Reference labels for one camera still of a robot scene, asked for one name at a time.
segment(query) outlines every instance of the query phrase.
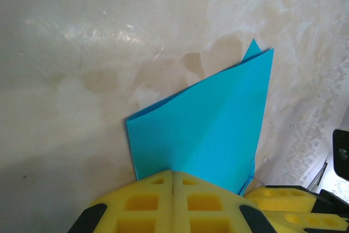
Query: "folded blue paper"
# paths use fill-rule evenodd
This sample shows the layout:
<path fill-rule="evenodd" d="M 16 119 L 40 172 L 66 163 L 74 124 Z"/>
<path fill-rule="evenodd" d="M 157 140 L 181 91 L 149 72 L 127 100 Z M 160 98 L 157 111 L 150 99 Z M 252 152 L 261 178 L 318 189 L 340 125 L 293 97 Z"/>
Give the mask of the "folded blue paper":
<path fill-rule="evenodd" d="M 254 175 L 273 50 L 253 40 L 242 62 L 126 120 L 137 179 L 184 171 L 236 194 Z"/>

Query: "stained surface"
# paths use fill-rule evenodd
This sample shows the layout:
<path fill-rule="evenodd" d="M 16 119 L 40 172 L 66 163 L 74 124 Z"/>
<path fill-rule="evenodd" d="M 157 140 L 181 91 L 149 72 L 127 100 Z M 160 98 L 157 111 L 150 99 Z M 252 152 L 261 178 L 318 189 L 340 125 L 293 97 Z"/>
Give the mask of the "stained surface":
<path fill-rule="evenodd" d="M 1 232 L 65 232 L 135 179 L 123 118 L 275 48 L 256 158 L 302 184 L 349 101 L 349 0 L 2 0 Z"/>

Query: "black plastic part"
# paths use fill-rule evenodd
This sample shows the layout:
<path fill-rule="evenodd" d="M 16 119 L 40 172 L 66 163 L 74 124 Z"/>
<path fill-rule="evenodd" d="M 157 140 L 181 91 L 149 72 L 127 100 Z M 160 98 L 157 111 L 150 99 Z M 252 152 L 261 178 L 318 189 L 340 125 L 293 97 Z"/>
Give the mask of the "black plastic part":
<path fill-rule="evenodd" d="M 329 200 L 318 196 L 311 213 L 336 214 L 336 210 Z"/>
<path fill-rule="evenodd" d="M 305 232 L 308 233 L 343 233 L 343 232 L 349 232 L 348 230 L 341 231 L 341 230 L 331 230 L 331 229 L 304 229 Z"/>
<path fill-rule="evenodd" d="M 239 208 L 253 233 L 276 233 L 261 211 L 247 205 L 241 205 Z"/>
<path fill-rule="evenodd" d="M 107 205 L 102 203 L 85 209 L 68 233 L 93 233 L 106 209 Z"/>
<path fill-rule="evenodd" d="M 341 129 L 333 131 L 333 168 L 336 174 L 349 180 L 349 132 Z"/>
<path fill-rule="evenodd" d="M 326 199 L 332 204 L 332 210 L 330 214 L 337 214 L 340 217 L 349 219 L 349 205 L 347 202 L 324 189 L 321 189 L 319 196 L 323 199 Z"/>

